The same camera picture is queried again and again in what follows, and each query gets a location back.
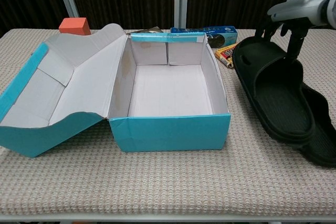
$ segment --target yellow candy wrapper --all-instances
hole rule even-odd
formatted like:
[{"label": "yellow candy wrapper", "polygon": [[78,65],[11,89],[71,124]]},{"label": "yellow candy wrapper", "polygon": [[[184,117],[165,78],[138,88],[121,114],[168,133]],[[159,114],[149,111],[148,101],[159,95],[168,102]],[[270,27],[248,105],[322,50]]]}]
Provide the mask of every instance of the yellow candy wrapper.
[{"label": "yellow candy wrapper", "polygon": [[233,62],[232,62],[232,53],[233,49],[235,49],[236,45],[238,43],[232,44],[227,47],[219,48],[215,52],[215,56],[218,60],[220,60],[226,67],[233,68]]}]

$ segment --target orange foam block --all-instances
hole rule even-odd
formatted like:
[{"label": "orange foam block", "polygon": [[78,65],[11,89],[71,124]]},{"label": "orange foam block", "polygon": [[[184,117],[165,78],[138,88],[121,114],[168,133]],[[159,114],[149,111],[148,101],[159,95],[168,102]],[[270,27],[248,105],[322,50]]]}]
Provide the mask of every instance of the orange foam block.
[{"label": "orange foam block", "polygon": [[90,35],[88,20],[86,18],[65,18],[58,27],[63,34]]}]

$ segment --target cardboard flap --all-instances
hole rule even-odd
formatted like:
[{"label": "cardboard flap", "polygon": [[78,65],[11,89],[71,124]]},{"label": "cardboard flap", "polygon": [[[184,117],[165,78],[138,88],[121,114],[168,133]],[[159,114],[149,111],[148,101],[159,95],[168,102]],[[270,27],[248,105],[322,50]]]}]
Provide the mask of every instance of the cardboard flap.
[{"label": "cardboard flap", "polygon": [[78,112],[46,127],[29,129],[1,126],[0,145],[27,157],[36,157],[102,119],[94,113]]},{"label": "cardboard flap", "polygon": [[0,125],[46,127],[76,112],[106,118],[126,40],[117,24],[47,39],[4,92]]}]

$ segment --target teal shoe box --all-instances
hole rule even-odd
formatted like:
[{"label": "teal shoe box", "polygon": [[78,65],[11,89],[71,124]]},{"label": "teal shoe box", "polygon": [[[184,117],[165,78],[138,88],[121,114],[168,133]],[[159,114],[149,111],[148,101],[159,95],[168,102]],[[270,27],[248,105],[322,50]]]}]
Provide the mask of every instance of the teal shoe box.
[{"label": "teal shoe box", "polygon": [[35,157],[101,120],[125,152],[221,149],[230,113],[205,34],[50,37],[0,96],[0,145]]}]

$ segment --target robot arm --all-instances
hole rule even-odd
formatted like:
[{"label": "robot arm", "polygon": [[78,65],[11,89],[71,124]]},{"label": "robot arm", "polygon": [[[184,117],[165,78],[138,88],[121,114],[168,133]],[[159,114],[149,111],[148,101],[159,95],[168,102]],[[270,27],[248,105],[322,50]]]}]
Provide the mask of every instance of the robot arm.
[{"label": "robot arm", "polygon": [[281,35],[291,30],[286,58],[295,60],[300,53],[308,29],[328,25],[336,29],[336,0],[292,0],[273,6],[255,36],[270,40],[283,24]]},{"label": "robot arm", "polygon": [[336,29],[336,0],[292,0],[273,6],[267,15],[273,22],[314,27],[330,25]]}]

